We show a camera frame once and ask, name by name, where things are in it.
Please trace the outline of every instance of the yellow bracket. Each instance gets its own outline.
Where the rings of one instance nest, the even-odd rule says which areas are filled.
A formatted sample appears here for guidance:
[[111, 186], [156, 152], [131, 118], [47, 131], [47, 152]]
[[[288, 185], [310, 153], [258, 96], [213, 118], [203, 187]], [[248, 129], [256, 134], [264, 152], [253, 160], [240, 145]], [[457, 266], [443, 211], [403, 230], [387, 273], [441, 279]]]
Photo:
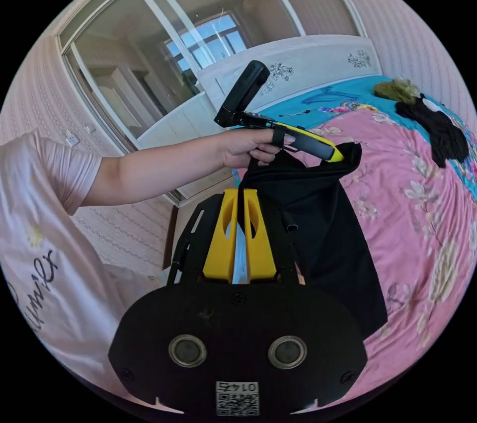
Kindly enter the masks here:
[[[273, 279], [277, 272], [256, 189], [243, 191], [248, 281]], [[251, 225], [255, 229], [252, 236]]]
[[[219, 218], [203, 268], [206, 278], [226, 280], [229, 284], [232, 284], [232, 278], [234, 276], [238, 194], [238, 189], [225, 190]], [[230, 232], [227, 238], [227, 228], [229, 224]]]

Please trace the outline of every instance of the hand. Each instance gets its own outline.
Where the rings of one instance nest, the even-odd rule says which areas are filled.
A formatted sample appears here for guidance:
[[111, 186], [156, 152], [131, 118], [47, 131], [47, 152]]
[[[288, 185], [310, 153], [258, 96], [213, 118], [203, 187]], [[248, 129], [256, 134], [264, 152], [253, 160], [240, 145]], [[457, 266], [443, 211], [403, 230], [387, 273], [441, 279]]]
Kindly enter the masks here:
[[[259, 166], [267, 166], [274, 159], [280, 148], [271, 144], [272, 129], [250, 130], [238, 128], [219, 135], [224, 166], [229, 168], [247, 168], [250, 157], [258, 160]], [[285, 144], [293, 143], [295, 138], [285, 136]]]

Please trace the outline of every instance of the screw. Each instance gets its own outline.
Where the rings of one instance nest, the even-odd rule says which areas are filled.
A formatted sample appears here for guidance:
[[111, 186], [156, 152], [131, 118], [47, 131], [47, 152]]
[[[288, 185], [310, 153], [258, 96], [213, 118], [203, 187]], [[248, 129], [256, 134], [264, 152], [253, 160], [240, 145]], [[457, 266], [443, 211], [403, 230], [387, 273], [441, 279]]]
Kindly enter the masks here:
[[121, 368], [120, 374], [121, 378], [127, 382], [132, 382], [134, 380], [133, 372], [129, 370], [129, 368]]
[[354, 378], [354, 372], [346, 372], [341, 375], [341, 378], [339, 381], [341, 382], [342, 385], [349, 385]]
[[235, 294], [232, 294], [232, 303], [234, 305], [243, 305], [245, 301], [245, 294], [242, 294], [241, 292], [236, 292]]

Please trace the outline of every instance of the person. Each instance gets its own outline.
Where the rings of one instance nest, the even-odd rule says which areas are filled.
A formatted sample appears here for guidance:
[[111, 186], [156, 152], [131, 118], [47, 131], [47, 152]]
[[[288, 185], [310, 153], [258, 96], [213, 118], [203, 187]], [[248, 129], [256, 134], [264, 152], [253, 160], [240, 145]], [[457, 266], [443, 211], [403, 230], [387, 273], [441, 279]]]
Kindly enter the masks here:
[[222, 167], [246, 168], [251, 158], [266, 166], [279, 151], [272, 136], [270, 129], [235, 129], [119, 158], [56, 143], [38, 130], [0, 146], [1, 268], [23, 317], [63, 366], [147, 405], [128, 394], [109, 363], [109, 346], [133, 302], [122, 299], [71, 219], [78, 208], [138, 203]]

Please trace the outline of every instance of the t-shirt sleeve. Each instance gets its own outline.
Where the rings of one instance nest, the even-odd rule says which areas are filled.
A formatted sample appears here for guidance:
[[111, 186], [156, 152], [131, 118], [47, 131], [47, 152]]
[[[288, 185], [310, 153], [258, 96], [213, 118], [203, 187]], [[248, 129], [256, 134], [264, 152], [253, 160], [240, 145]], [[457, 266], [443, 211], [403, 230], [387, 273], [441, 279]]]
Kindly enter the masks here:
[[72, 216], [89, 193], [101, 156], [36, 135], [40, 160], [66, 212]]

